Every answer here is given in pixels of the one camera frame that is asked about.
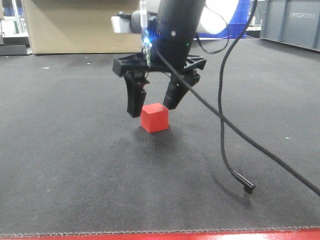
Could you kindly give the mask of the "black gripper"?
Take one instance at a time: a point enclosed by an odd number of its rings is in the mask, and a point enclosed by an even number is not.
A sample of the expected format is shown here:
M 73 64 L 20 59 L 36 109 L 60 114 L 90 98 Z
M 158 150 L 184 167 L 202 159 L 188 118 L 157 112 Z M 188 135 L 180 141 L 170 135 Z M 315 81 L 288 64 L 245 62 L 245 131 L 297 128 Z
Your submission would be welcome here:
M 114 60 L 112 70 L 119 77 L 124 75 L 127 112 L 133 118 L 141 116 L 145 102 L 147 92 L 144 87 L 149 84 L 146 72 L 170 70 L 159 55 L 176 70 L 185 68 L 205 3 L 204 0 L 161 0 L 156 13 L 147 12 L 150 16 L 142 43 L 149 46 L 149 53 L 142 50 Z M 200 80 L 196 70 L 188 71 L 182 77 L 191 87 Z M 163 105 L 169 110 L 175 109 L 188 91 L 171 73 Z

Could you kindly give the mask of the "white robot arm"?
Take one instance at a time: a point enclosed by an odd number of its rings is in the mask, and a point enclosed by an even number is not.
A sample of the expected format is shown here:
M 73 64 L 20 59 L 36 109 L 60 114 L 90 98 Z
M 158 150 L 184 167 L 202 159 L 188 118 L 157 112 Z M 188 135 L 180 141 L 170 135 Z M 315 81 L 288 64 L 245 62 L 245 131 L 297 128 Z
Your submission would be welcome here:
M 169 74 L 163 104 L 175 109 L 199 82 L 197 70 L 206 64 L 202 57 L 190 55 L 193 40 L 201 33 L 228 31 L 232 17 L 214 0 L 142 0 L 138 10 L 113 16 L 114 33 L 141 37 L 141 51 L 115 59 L 112 67 L 125 80 L 127 112 L 134 118 L 141 115 L 150 72 Z

